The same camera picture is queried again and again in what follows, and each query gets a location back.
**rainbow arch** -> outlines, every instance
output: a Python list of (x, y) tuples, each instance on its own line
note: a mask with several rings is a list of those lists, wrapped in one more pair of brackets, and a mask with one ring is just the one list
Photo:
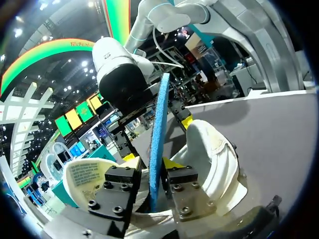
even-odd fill
[(65, 38), (49, 41), (30, 49), (16, 59), (16, 61), (14, 61), (4, 73), (0, 84), (0, 100), (4, 101), (14, 88), (14, 79), (24, 69), (31, 66), (35, 62), (63, 52), (92, 51), (93, 45), (94, 42), (92, 41), (76, 38)]

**cable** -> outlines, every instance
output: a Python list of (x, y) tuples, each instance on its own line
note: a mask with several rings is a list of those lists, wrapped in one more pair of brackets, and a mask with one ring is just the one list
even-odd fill
[(173, 63), (167, 63), (167, 62), (158, 62), (158, 61), (151, 61), (153, 64), (159, 64), (159, 65), (169, 65), (169, 66), (177, 66), (176, 64)]
[(248, 63), (247, 63), (246, 59), (242, 59), (242, 60), (245, 62), (246, 69), (247, 69), (248, 74), (250, 75), (251, 79), (253, 79), (254, 82), (257, 84), (256, 79), (250, 74), (250, 71), (248, 70)]
[(172, 62), (174, 62), (177, 66), (177, 67), (180, 67), (180, 68), (184, 68), (183, 65), (179, 64), (176, 60), (174, 60), (173, 58), (171, 58), (169, 55), (167, 55), (163, 50), (162, 48), (160, 47), (160, 45), (158, 44), (158, 41), (156, 40), (156, 35), (155, 35), (155, 26), (153, 27), (153, 40), (154, 40), (154, 43), (155, 45), (158, 47), (159, 51), (161, 53), (163, 53), (164, 56), (166, 56), (169, 60), (171, 60)]
[(250, 75), (250, 77), (251, 77), (251, 79), (253, 79), (254, 80), (254, 82), (257, 84), (257, 81), (256, 81), (256, 79), (250, 74), (250, 72), (249, 72), (249, 70), (248, 70), (248, 67), (246, 66), (246, 69), (247, 69), (247, 71), (248, 71), (248, 74)]
[(253, 88), (252, 88), (252, 87), (248, 87), (248, 88), (247, 88), (247, 94), (249, 94), (249, 93), (250, 93), (249, 89), (253, 90)]
[(307, 71), (307, 73), (305, 74), (305, 76), (303, 77), (303, 80), (306, 78), (306, 76), (310, 73), (310, 71)]

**yellow bracket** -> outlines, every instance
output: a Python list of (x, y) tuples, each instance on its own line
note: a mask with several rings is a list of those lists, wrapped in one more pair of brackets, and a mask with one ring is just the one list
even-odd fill
[(123, 160), (124, 160), (125, 162), (127, 162), (127, 161), (130, 161), (130, 160), (133, 159), (133, 158), (135, 158), (134, 154), (130, 153), (129, 155), (125, 156), (125, 157), (123, 158)]
[(163, 157), (163, 162), (164, 162), (164, 165), (165, 165), (165, 168), (166, 169), (171, 169), (171, 168), (184, 168), (185, 166), (181, 165), (181, 164), (178, 164), (178, 163), (175, 163), (174, 161), (170, 161), (168, 158), (166, 157)]
[(193, 122), (193, 115), (190, 115), (186, 119), (184, 119), (181, 123), (183, 124), (185, 129), (187, 129), (192, 122)]

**green sign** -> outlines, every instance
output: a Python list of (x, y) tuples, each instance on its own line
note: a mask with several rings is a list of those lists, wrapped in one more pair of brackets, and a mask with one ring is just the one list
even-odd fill
[(64, 137), (70, 132), (72, 132), (70, 125), (68, 121), (66, 121), (66, 118), (64, 116), (61, 116), (60, 118), (57, 118), (55, 120), (56, 126), (58, 127), (59, 131), (61, 132), (61, 135)]
[(85, 101), (81, 104), (79, 104), (76, 107), (76, 111), (78, 112), (79, 116), (81, 117), (83, 122), (88, 121), (90, 118), (93, 117), (90, 108), (88, 106), (88, 103)]

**white shoe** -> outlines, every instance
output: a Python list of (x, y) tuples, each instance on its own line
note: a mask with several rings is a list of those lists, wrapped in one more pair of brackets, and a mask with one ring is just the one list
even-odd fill
[[(171, 160), (184, 166), (191, 165), (194, 167), (198, 172), (199, 183), (217, 206), (215, 214), (189, 222), (189, 228), (192, 228), (189, 233), (193, 236), (200, 234), (202, 227), (205, 229), (207, 227), (215, 229), (229, 222), (230, 216), (227, 213), (245, 197), (247, 189), (237, 180), (239, 167), (234, 148), (212, 125), (203, 120), (194, 120), (186, 131), (186, 142), (186, 145)], [(101, 170), (99, 171), (103, 176), (104, 172), (111, 165), (117, 165), (112, 161), (107, 163), (108, 160), (105, 159), (94, 160), (100, 163)], [(86, 163), (83, 159), (76, 160), (74, 163), (81, 161)], [(66, 189), (66, 185), (72, 179), (68, 173), (69, 169), (71, 169), (71, 164), (73, 164), (73, 161), (64, 167), (63, 185)], [(148, 170), (143, 170), (141, 185), (133, 211), (139, 208), (149, 192), (148, 175)], [(94, 185), (90, 186), (90, 184), (87, 184), (87, 188), (92, 189), (96, 185), (100, 185), (101, 187), (103, 182), (104, 177)], [(67, 192), (79, 207), (87, 210), (89, 197), (83, 195), (87, 190), (84, 190), (84, 185), (82, 186), (83, 189), (80, 187), (78, 186), (77, 189), (70, 190), (70, 186), (68, 186)], [(157, 205), (168, 208), (167, 199), (161, 187)], [(151, 237), (153, 239), (160, 239), (175, 229), (176, 224), (174, 223), (171, 210), (149, 214), (133, 212), (125, 238), (140, 239)]]

